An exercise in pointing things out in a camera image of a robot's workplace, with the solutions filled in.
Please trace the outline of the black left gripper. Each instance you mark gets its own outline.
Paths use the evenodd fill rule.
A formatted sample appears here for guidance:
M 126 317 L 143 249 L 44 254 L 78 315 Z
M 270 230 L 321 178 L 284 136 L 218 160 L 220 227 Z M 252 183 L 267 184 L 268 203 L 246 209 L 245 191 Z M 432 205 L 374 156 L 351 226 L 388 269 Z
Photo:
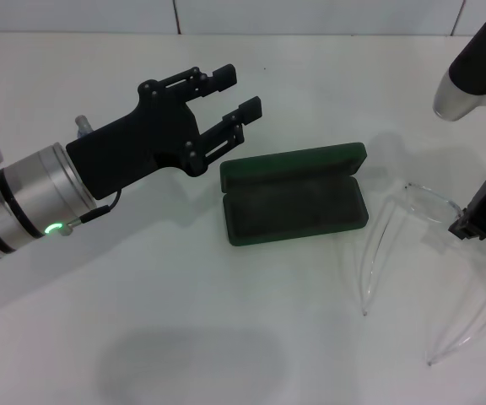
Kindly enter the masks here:
M 258 96 L 249 99 L 202 134 L 186 103 L 236 84 L 232 64 L 210 75 L 192 67 L 140 84 L 138 105 L 131 113 L 69 143 L 67 154 L 97 200 L 168 167 L 200 176 L 245 142 L 243 126 L 262 117 L 262 101 Z

